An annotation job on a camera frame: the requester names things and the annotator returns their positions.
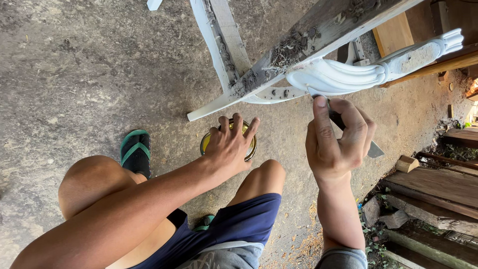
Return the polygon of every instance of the paint can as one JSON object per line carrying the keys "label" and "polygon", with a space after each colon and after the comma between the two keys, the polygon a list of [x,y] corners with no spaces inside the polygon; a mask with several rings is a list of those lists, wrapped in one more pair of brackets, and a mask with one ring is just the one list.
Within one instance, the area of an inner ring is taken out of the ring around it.
{"label": "paint can", "polygon": [[[229,129],[232,129],[232,126],[234,126],[234,119],[229,119]],[[246,132],[247,128],[249,128],[249,123],[244,121],[242,124],[242,134]],[[207,145],[209,144],[210,139],[211,139],[211,133],[208,132],[201,140],[201,146],[200,146],[201,155],[204,155],[204,153],[206,152],[206,148],[207,148]],[[244,161],[247,162],[251,160],[254,154],[256,153],[256,150],[257,150],[257,137],[256,135],[254,135],[254,137],[252,138],[252,141],[250,142],[249,148],[246,152]]]}

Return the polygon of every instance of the person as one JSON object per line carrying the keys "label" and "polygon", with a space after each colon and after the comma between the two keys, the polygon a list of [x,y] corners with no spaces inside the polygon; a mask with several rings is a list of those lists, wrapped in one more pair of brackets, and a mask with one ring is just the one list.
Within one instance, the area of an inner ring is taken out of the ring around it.
{"label": "person", "polygon": [[[343,99],[331,99],[346,126],[336,139],[326,99],[313,102],[306,151],[319,186],[317,215],[324,253],[316,268],[367,268],[365,239],[350,186],[351,170],[361,165],[376,125]],[[137,130],[121,145],[121,164],[92,156],[76,162],[58,191],[66,221],[31,242],[12,269],[257,269],[281,202],[285,171],[268,160],[244,179],[229,204],[207,230],[194,232],[177,209],[190,199],[246,171],[244,156],[259,127],[233,115],[232,129],[211,128],[206,153],[195,161],[149,179],[150,138]],[[220,117],[221,126],[228,125]]]}

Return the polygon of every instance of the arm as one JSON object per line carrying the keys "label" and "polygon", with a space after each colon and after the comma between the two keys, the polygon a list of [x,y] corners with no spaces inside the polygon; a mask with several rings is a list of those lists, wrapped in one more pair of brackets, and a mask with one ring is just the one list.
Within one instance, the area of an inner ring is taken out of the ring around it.
{"label": "arm", "polygon": [[[222,126],[229,120],[220,117]],[[207,153],[167,174],[102,198],[73,218],[31,242],[16,258],[17,268],[105,268],[142,242],[173,210],[235,174],[248,170],[247,148],[257,131],[254,118],[242,135],[242,118],[234,129],[211,128]]]}
{"label": "arm", "polygon": [[343,246],[365,251],[365,238],[350,186],[351,170],[362,164],[376,125],[352,103],[334,98],[330,107],[346,126],[336,139],[324,97],[315,98],[314,120],[309,123],[305,147],[319,194],[317,215],[323,228],[324,251]]}

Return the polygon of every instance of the stained concrete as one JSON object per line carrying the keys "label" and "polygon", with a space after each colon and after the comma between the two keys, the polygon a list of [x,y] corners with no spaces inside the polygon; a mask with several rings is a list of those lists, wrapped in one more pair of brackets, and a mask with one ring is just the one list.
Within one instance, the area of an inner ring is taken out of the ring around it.
{"label": "stained concrete", "polygon": [[[63,221],[57,190],[74,162],[97,154],[118,160],[124,135],[143,128],[152,137],[153,174],[160,175],[199,157],[202,135],[220,115],[234,112],[249,121],[261,118],[253,167],[273,158],[287,172],[263,268],[305,268],[318,260],[317,186],[304,148],[313,118],[309,96],[274,105],[238,103],[188,122],[188,112],[221,94],[188,1],[164,1],[156,12],[145,1],[131,0],[0,3],[0,268]],[[314,0],[229,4],[255,62]],[[449,79],[454,91],[449,81],[439,85],[430,75],[345,96],[375,119],[374,140],[386,153],[366,157],[353,171],[355,197],[364,197],[401,154],[431,144],[449,103],[455,117],[464,115],[461,77],[452,73]],[[214,213],[246,175],[182,208],[192,221]]]}

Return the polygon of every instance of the navy blue shorts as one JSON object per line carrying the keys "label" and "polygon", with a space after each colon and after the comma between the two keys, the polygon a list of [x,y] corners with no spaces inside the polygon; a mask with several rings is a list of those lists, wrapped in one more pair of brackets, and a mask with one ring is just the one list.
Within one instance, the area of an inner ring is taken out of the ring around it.
{"label": "navy blue shorts", "polygon": [[193,232],[187,214],[176,209],[168,216],[177,228],[153,255],[130,269],[174,269],[207,247],[232,241],[265,245],[281,204],[281,195],[268,193],[219,209],[209,228]]}

